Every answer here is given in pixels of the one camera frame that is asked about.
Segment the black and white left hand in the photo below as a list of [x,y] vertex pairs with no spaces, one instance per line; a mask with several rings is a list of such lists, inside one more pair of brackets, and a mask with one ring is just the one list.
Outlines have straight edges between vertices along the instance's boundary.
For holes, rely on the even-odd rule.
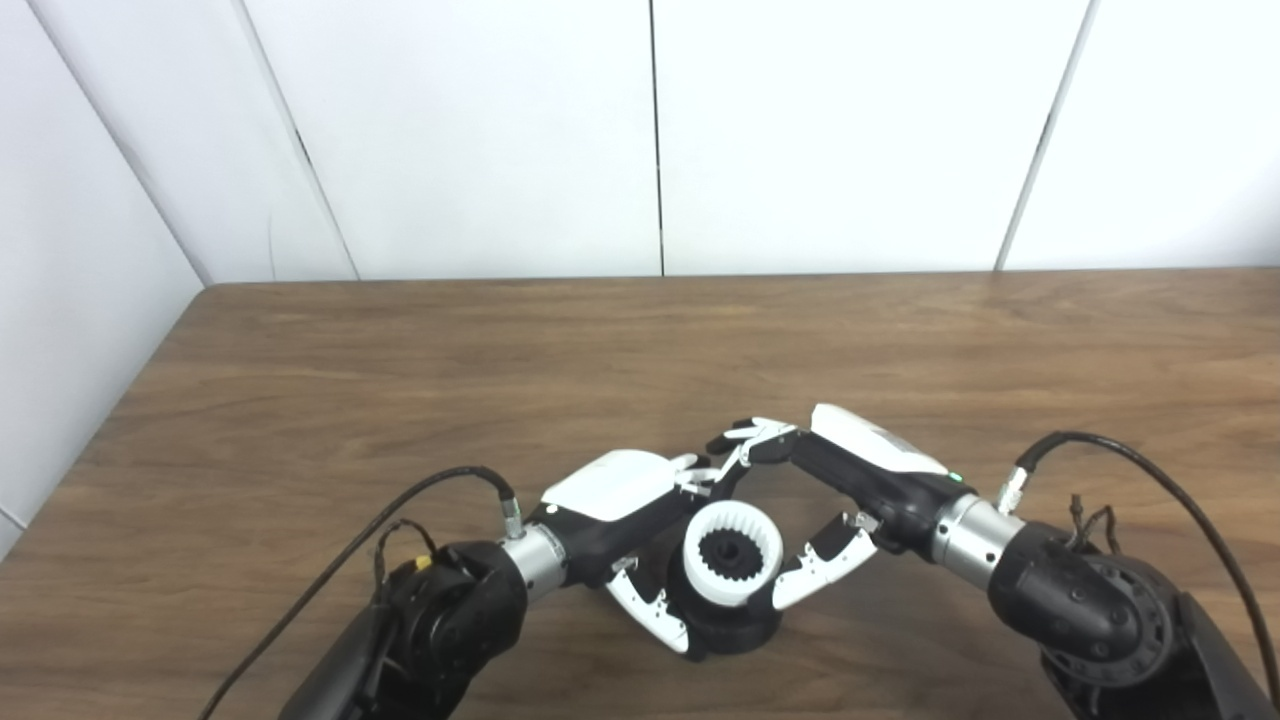
[[667,591],[643,579],[637,551],[705,507],[726,473],[700,454],[620,448],[557,482],[525,523],[544,544],[518,562],[529,598],[572,585],[603,588],[667,648],[704,660],[704,642]]

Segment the black and white right hand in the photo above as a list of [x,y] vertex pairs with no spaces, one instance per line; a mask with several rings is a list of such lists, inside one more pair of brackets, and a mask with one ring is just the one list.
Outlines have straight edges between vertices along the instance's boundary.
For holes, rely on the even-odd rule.
[[755,465],[791,464],[849,497],[858,512],[837,515],[810,538],[797,566],[782,571],[748,601],[788,609],[845,578],[878,550],[914,552],[933,561],[932,543],[945,511],[973,488],[909,442],[833,404],[814,406],[801,428],[753,416],[710,439],[723,456],[717,480],[732,489]]

